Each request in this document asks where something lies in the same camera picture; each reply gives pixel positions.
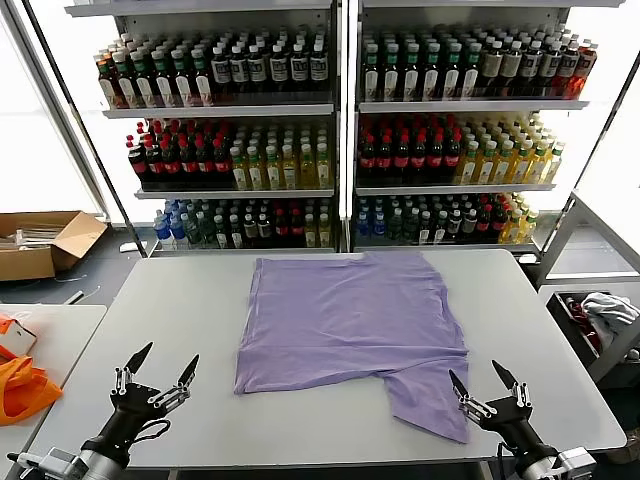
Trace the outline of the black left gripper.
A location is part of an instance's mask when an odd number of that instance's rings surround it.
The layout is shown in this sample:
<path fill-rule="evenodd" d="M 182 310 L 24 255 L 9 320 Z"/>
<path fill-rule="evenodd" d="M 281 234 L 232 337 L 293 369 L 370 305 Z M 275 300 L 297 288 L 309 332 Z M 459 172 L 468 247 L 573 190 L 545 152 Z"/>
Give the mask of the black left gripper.
<path fill-rule="evenodd" d="M 97 452 L 118 465 L 128 465 L 129 449 L 145 426 L 162 419 L 163 411 L 175 410 L 190 397 L 190 385 L 199 362 L 198 354 L 189 362 L 176 383 L 161 393 L 158 389 L 142 385 L 128 386 L 133 382 L 152 346 L 152 342 L 147 343 L 123 367 L 115 368 L 115 385 L 110 396 L 114 412 L 99 434 L 84 442 L 83 450 Z"/>

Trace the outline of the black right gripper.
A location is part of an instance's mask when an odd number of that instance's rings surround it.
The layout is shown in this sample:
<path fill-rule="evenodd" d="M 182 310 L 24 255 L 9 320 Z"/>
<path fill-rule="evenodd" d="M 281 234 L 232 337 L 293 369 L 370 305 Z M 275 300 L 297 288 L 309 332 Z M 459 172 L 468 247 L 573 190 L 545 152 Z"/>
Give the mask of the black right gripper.
<path fill-rule="evenodd" d="M 473 397 L 453 370 L 449 370 L 453 392 L 464 416 L 485 431 L 497 433 L 516 460 L 517 473 L 542 473 L 554 465 L 558 451 L 545 444 L 531 426 L 532 403 L 526 382 L 519 382 L 496 360 L 494 370 L 511 392 L 509 397 L 487 403 Z"/>

